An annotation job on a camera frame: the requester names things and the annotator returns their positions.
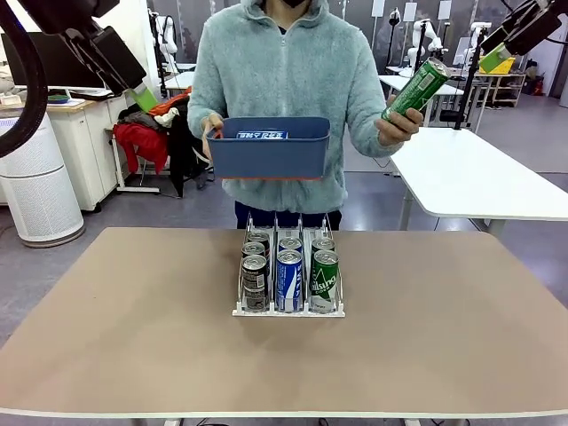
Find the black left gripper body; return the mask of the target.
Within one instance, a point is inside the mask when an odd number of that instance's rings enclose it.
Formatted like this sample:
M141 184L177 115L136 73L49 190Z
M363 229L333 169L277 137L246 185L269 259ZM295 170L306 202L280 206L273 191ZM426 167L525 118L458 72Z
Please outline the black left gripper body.
M112 27L68 28L61 38L78 60L115 95L137 89L143 83L145 69Z

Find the person's right hand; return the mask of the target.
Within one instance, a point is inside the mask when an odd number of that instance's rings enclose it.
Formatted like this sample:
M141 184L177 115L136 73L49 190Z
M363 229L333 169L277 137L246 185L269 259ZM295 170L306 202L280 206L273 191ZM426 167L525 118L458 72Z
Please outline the person's right hand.
M224 126L223 118L217 113L211 113L201 121L203 136L207 137L211 131L221 131Z

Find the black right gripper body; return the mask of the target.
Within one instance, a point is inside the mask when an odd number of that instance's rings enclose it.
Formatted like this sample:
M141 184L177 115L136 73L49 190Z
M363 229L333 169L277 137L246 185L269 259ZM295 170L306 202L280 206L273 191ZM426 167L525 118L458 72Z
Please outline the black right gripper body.
M523 1L502 22L503 44L511 55L525 55L562 26L564 0Z

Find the person's left hand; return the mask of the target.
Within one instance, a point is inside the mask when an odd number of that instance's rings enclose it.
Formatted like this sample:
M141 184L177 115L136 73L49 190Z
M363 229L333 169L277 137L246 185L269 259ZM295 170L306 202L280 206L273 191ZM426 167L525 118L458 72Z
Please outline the person's left hand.
M423 115L414 108L408 108L404 114L391 112L388 120L383 118L375 122L378 129L378 141L382 146L394 146L407 142L419 132Z

